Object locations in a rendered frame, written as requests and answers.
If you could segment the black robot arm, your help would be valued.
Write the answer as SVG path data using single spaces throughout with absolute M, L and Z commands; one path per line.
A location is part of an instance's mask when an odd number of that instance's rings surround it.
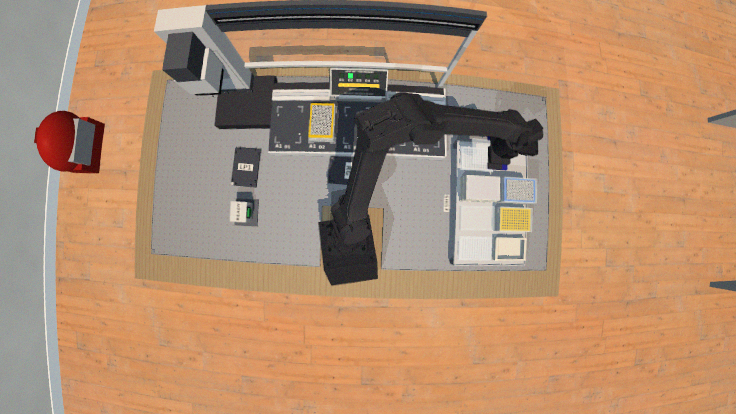
M 346 192 L 331 207 L 334 228 L 327 228 L 329 256 L 367 253 L 367 237 L 371 232 L 366 221 L 368 206 L 391 145 L 411 141 L 434 145 L 443 134 L 497 137 L 500 148 L 510 153 L 501 158 L 512 159 L 518 153 L 538 155 L 538 140 L 543 138 L 543 127 L 538 120 L 526 122 L 517 110 L 494 112 L 447 106 L 404 92 L 358 113 L 355 124 L 357 145 Z

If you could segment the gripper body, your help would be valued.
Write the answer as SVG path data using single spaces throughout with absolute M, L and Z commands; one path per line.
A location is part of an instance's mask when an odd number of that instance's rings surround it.
M 490 146 L 488 147 L 488 169 L 502 170 L 502 164 L 509 165 L 511 163 L 510 159 L 501 158 L 509 153 L 504 152 L 500 148 L 499 139 L 500 138 L 497 137 L 490 137 Z

